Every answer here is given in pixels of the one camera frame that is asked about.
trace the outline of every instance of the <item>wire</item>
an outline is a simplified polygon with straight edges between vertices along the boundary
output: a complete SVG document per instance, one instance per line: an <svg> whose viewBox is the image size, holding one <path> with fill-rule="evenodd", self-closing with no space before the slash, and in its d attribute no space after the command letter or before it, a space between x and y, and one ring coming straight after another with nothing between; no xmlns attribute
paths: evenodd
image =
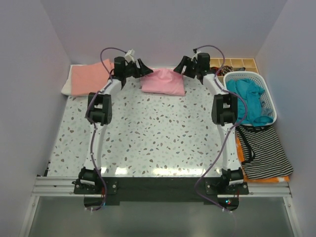
<svg viewBox="0 0 316 237"><path fill-rule="evenodd" d="M92 133L92 137L91 137L91 142L90 142L90 156L91 156L91 160L92 160L94 169L95 169L95 171L97 172L97 174L98 174L98 176L99 176L99 178L100 178L100 180L101 180L101 182L102 182L102 184L103 184L103 188L102 188L102 192L101 192L101 194L103 194L103 200L102 200L101 204L100 204L98 207L91 209L91 211L97 211L97 210L101 209L101 207L105 205L105 201L106 201L106 197L107 197L107 185L106 185L104 179L102 178L102 174L101 174L100 170L98 170L98 167L97 167L97 165L96 165L96 163L95 163L95 160L94 160L94 153L93 153L93 142L94 142L95 134L96 134L98 128L97 128L96 123L95 123L92 119L89 118L89 111L90 111L92 105L94 104L94 101L95 101L95 99L97 98L98 94L99 94L99 93L103 93L103 92L112 84L112 82L113 82L113 78L112 78L112 75L111 75L112 70L109 71L109 69L105 66L105 64L104 64L104 62L103 62L103 59L102 59L102 54L103 54L103 52L104 52L105 50L108 50L108 49L116 49L116 50L121 51L121 52L123 52L123 53L125 53L125 54L127 53L127 52L125 52L124 50L119 49L119 48L115 48L115 47L104 48L104 49L101 51L101 53L100 53L100 60L101 60L101 63L102 63L102 65L103 65L103 67L104 67L105 70L108 72L111 81L104 87L103 90L98 90L98 91L94 94L94 96L93 96L91 102L90 102L89 105L88 105L87 111L86 111L86 113L85 113L85 118L86 118L90 123L93 124L93 128L94 128L94 129L93 129L93 133Z"/></svg>
<svg viewBox="0 0 316 237"><path fill-rule="evenodd" d="M242 117L242 119L241 119L240 121L236 122L236 123L229 129L229 131L227 132L226 137L225 137L225 139L224 139L224 141L223 141L222 148L221 148L219 154L217 155L215 161L214 161L214 162L210 165L210 167L202 174L202 176L197 180L196 184L194 185L194 189L195 189L196 193L197 193L200 197L204 198L204 199L207 200L207 201L210 201L211 203L213 203L214 205L216 205L216 206L218 206L219 208L223 209L224 211L227 211L227 212L229 212L229 213L232 214L232 216L233 216L233 218L234 218L234 222L235 222L235 230L234 230L234 233L232 234L232 236L234 237L234 236L235 236L235 233L236 233L236 229L237 229L237 220L236 220L235 215L234 215L232 212L230 212L228 209L222 207L219 203L217 203L217 202L213 201L212 199L206 197L205 195L201 194L201 193L198 191L198 185L199 185L199 183L203 180L203 178L207 175L207 173L213 168L213 166L214 166L215 163L218 161L218 159L220 158L220 156L221 156L221 154L222 154L222 152L223 152L223 150L224 150L225 144L226 144L226 142L227 142L227 139L228 139L228 137L229 137L229 135L230 135L232 129L234 129L235 127L239 126L239 125L241 124L241 122L246 119L247 114L248 114L248 108L247 108L246 102L243 100L243 98L242 98L241 96L239 96L238 94L236 94L236 93L234 93L234 92L225 90L225 89L218 83L217 75L218 75L219 72L222 70L222 68L223 68L223 66L224 66L224 63L225 63L225 56L224 56L224 53L223 53L218 47L213 46L213 45L203 45L203 46L198 47L198 48L196 48L196 49L200 49L200 48L204 48L204 47L212 47L212 48L215 48L215 49L217 49L217 50L222 54L222 56L223 56L223 63L222 63L222 65L221 65L221 67L217 70L217 72L216 72L215 75L214 75L215 84L216 84L216 85L218 86L218 88L220 88L223 92L227 92L227 93L230 93L230 94L232 94L232 95L234 95L234 96L237 96L237 98L239 98L239 99L241 100L241 102L243 103L243 105L245 106L245 114L244 114L244 116Z"/></svg>

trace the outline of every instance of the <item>folded towel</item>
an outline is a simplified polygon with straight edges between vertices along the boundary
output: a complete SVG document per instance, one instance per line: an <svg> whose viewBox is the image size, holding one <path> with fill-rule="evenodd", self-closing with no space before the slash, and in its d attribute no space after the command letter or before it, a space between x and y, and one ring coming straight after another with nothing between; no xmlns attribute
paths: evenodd
<svg viewBox="0 0 316 237"><path fill-rule="evenodd" d="M114 68L109 59L103 61L110 70ZM92 65L72 65L69 77L61 91L64 95L81 96L102 89L109 79L109 74L102 63Z"/></svg>
<svg viewBox="0 0 316 237"><path fill-rule="evenodd" d="M238 154L238 159L240 162L244 162L245 158L243 156L242 148L241 148L241 143L236 135L236 148L237 148L237 154ZM248 179L246 173L244 170L243 172L243 180L245 182L250 182L250 183L280 183L280 182L289 182L290 178L289 176L279 176L279 177L272 177L272 178L267 178L267 179Z"/></svg>
<svg viewBox="0 0 316 237"><path fill-rule="evenodd" d="M141 78L143 92L184 96L183 76L172 69L155 69L153 73Z"/></svg>
<svg viewBox="0 0 316 237"><path fill-rule="evenodd" d="M248 179L283 177L293 172L273 126L236 127L244 156L241 163Z"/></svg>

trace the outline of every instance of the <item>pink cloth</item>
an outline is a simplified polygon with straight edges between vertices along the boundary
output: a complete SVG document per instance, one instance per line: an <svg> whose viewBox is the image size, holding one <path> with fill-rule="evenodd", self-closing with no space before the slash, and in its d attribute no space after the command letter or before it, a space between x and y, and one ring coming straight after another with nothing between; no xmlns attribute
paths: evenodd
<svg viewBox="0 0 316 237"><path fill-rule="evenodd" d="M183 76L171 69L160 68L141 79L143 92L184 96Z"/></svg>
<svg viewBox="0 0 316 237"><path fill-rule="evenodd" d="M109 71L114 68L109 59L103 62ZM109 74L101 62L85 66L73 66L71 71L71 95L88 95L90 92L97 92L108 83L108 79Z"/></svg>

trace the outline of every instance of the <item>white laundry basket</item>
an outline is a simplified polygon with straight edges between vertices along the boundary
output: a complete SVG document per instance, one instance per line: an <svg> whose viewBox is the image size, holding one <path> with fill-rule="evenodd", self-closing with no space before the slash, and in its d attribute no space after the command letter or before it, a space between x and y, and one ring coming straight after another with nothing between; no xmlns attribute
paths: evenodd
<svg viewBox="0 0 316 237"><path fill-rule="evenodd" d="M239 79L250 79L254 81L258 86L264 88L265 92L261 95L260 98L265 102L264 108L269 108L272 110L269 116L273 117L273 122L267 123L266 125L273 124L277 119L277 112L276 112L275 105L273 104L271 95L269 93L267 84L265 80L263 79L263 77L254 72L247 72L247 71L230 72L230 73L227 73L223 79L225 88L226 88L226 82L230 80L239 80Z"/></svg>

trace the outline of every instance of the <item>lavender wall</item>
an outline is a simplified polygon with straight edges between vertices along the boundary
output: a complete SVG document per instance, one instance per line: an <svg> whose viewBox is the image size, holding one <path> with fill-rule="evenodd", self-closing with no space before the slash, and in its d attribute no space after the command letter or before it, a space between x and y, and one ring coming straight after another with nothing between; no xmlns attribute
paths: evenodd
<svg viewBox="0 0 316 237"><path fill-rule="evenodd" d="M286 0L41 2L74 63L99 61L102 48L116 46L134 48L147 65L171 66L207 43L227 56L254 57Z"/></svg>
<svg viewBox="0 0 316 237"><path fill-rule="evenodd" d="M0 31L0 232L16 237L56 136L70 61L39 0L3 1Z"/></svg>
<svg viewBox="0 0 316 237"><path fill-rule="evenodd" d="M315 236L316 1L288 0L256 61L277 109L277 132L294 166L290 187L304 236Z"/></svg>

